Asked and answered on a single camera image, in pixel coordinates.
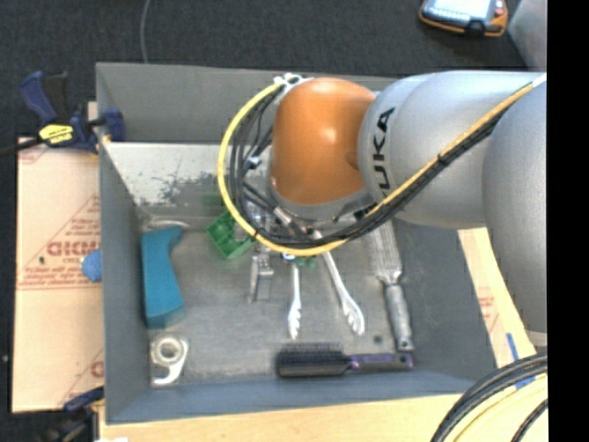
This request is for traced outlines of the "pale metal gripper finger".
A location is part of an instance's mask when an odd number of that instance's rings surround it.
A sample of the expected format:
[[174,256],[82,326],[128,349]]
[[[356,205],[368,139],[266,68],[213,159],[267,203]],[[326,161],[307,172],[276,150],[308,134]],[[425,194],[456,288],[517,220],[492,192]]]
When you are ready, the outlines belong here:
[[259,256],[253,254],[250,263],[248,302],[253,303],[258,296]]
[[274,269],[271,259],[267,254],[261,254],[258,258],[258,300],[265,301],[271,296],[271,285]]

